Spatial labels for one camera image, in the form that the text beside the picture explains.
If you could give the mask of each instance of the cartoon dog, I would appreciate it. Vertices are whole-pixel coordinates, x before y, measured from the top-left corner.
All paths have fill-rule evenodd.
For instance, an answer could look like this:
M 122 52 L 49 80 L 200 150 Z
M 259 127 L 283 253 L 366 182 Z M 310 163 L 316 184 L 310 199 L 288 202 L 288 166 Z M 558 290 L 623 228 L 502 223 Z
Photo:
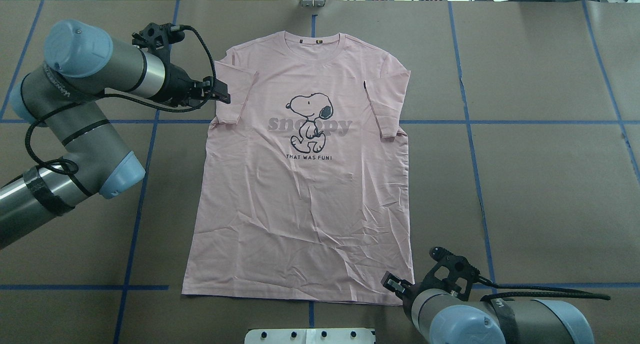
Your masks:
M 294 96 L 286 104 L 286 109 L 302 116 L 306 121 L 300 125 L 298 135 L 291 136 L 291 145 L 300 153 L 320 153 L 325 147 L 327 137 L 323 131 L 318 131 L 316 120 L 327 120 L 334 114 L 334 107 L 329 96 L 323 93 L 313 93 L 309 96 Z

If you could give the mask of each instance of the pink t-shirt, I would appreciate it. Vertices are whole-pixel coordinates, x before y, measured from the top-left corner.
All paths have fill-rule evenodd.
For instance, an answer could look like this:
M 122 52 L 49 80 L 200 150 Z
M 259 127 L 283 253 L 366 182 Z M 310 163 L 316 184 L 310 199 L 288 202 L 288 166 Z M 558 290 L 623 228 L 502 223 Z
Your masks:
M 348 34 L 281 31 L 215 63 L 217 103 L 183 294 L 399 305 L 413 280 L 410 72 Z

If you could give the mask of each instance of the folded sleeve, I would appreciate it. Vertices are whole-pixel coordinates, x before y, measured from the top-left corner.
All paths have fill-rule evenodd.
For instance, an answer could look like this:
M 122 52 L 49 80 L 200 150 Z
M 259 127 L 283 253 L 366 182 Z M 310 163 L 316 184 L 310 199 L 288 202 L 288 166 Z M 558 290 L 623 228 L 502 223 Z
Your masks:
M 410 75 L 411 72 L 398 59 L 388 54 L 382 63 L 380 76 L 364 82 L 382 138 L 395 137 L 400 129 L 400 112 Z
M 247 103 L 249 91 L 254 85 L 258 72 L 249 68 L 242 68 L 234 63 L 233 54 L 221 61 L 215 62 L 215 76 L 226 83 L 227 91 L 231 95 L 231 103 L 218 101 L 215 105 L 215 116 L 218 123 L 235 125 Z

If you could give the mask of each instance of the neckline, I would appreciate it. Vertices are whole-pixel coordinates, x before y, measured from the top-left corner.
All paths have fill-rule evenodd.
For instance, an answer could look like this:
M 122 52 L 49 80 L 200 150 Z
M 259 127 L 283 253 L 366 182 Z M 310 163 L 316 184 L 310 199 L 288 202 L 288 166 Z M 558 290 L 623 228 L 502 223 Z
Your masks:
M 318 57 L 318 58 L 313 58 L 313 57 L 308 57 L 300 53 L 297 53 L 294 50 L 291 50 L 287 41 L 291 41 L 295 43 L 302 42 L 302 44 L 306 43 L 310 45 L 321 45 L 320 43 L 318 43 L 318 41 L 322 41 L 322 43 L 325 43 L 325 44 L 338 42 L 338 46 L 336 46 L 334 50 L 327 55 L 323 55 L 322 57 Z M 311 38 L 309 36 L 299 36 L 299 35 L 291 34 L 290 32 L 284 31 L 284 30 L 281 32 L 278 32 L 278 42 L 282 47 L 282 49 L 287 54 L 291 55 L 291 57 L 294 57 L 295 59 L 307 64 L 309 63 L 321 64 L 321 63 L 327 63 L 333 60 L 343 51 L 343 48 L 345 47 L 345 41 L 346 41 L 346 36 L 342 32 L 338 32 L 338 34 L 334 34 L 331 36 L 322 36 L 317 38 Z

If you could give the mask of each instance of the blue joint cap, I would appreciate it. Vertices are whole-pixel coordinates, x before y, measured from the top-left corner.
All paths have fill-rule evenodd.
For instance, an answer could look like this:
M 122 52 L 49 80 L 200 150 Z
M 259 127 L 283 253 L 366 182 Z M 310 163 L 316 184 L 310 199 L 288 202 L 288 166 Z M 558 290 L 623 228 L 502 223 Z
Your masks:
M 9 94 L 9 102 L 11 103 L 11 107 L 13 111 L 18 114 L 18 116 L 25 121 L 27 121 L 30 125 L 36 123 L 36 118 L 32 115 L 32 112 L 27 109 L 27 105 L 25 105 L 25 101 L 23 100 L 23 82 L 25 78 L 22 78 L 19 85 L 16 85 L 11 89 L 11 93 Z M 45 123 L 39 123 L 39 127 L 46 127 Z
M 98 73 L 112 54 L 114 41 L 106 31 L 73 19 L 55 23 L 44 42 L 46 64 L 70 78 Z
M 100 195 L 106 199 L 117 197 L 144 177 L 145 169 L 133 151 L 130 151 L 104 182 L 100 188 Z
M 486 312 L 469 305 L 452 305 L 433 317 L 430 344 L 505 344 L 500 326 Z
M 587 318 L 578 308 L 562 300 L 533 300 L 542 303 L 560 319 L 574 344 L 594 344 L 594 332 Z

